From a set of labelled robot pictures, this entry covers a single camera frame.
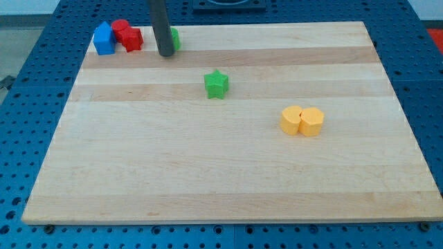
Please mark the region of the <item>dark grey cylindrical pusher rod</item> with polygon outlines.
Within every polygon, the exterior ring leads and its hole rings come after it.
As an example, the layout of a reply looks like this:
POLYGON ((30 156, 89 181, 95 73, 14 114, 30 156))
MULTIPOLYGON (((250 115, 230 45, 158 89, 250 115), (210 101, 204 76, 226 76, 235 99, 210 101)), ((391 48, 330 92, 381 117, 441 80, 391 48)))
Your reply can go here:
POLYGON ((171 57, 175 48, 165 0, 148 0, 148 6, 159 55, 171 57))

